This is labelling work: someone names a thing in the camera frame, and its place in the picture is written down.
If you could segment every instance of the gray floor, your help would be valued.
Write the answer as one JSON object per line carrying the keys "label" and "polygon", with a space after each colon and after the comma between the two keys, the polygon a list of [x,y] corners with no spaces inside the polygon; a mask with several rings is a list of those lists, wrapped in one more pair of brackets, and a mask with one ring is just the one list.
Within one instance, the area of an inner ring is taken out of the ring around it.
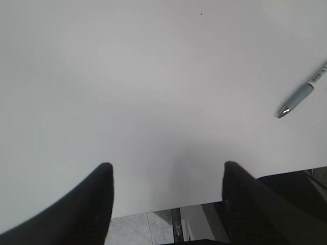
{"label": "gray floor", "polygon": [[105,245],[157,245],[173,243],[171,211],[113,218]]}

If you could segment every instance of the pen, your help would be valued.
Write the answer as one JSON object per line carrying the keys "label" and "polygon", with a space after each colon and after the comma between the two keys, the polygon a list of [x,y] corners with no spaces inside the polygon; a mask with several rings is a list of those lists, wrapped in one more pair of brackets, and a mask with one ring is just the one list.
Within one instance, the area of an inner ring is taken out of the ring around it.
{"label": "pen", "polygon": [[288,101],[285,102],[283,107],[278,113],[278,118],[285,116],[294,110],[294,108],[300,104],[314,89],[314,84],[327,72],[327,63],[318,71],[315,76],[304,84],[300,89],[293,94]]}

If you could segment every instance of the gray pen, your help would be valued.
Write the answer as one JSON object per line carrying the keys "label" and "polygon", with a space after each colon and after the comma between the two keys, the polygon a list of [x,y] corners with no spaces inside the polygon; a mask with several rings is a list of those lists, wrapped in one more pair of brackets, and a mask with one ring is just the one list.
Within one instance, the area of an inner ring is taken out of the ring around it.
{"label": "gray pen", "polygon": [[278,118],[285,116],[294,110],[294,108],[300,104],[314,89],[314,84],[327,72],[327,63],[323,66],[323,68],[318,71],[315,76],[310,79],[306,84],[304,84],[300,89],[293,94],[293,96],[286,101],[282,109],[278,113]]}

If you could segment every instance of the pen barrel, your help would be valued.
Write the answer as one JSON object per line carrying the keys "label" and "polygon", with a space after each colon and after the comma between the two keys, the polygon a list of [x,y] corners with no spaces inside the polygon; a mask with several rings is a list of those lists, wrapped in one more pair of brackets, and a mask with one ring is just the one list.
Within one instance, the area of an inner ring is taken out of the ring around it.
{"label": "pen barrel", "polygon": [[318,80],[323,76],[325,75],[327,72],[327,65],[325,65],[323,67],[323,69],[321,69],[319,72],[316,73],[316,75],[310,80],[309,83],[313,83],[315,84],[316,82],[318,82]]}
{"label": "pen barrel", "polygon": [[314,87],[308,83],[304,84],[293,96],[285,103],[292,111],[301,101],[303,101],[312,91]]}

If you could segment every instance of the floor tile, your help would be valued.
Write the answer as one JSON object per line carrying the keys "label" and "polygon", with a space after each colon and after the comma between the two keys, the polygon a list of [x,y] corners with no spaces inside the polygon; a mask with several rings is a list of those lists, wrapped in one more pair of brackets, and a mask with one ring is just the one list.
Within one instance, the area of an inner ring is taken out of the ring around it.
{"label": "floor tile", "polygon": [[105,245],[152,245],[147,214],[113,218]]}
{"label": "floor tile", "polygon": [[153,245],[174,243],[171,210],[148,213]]}

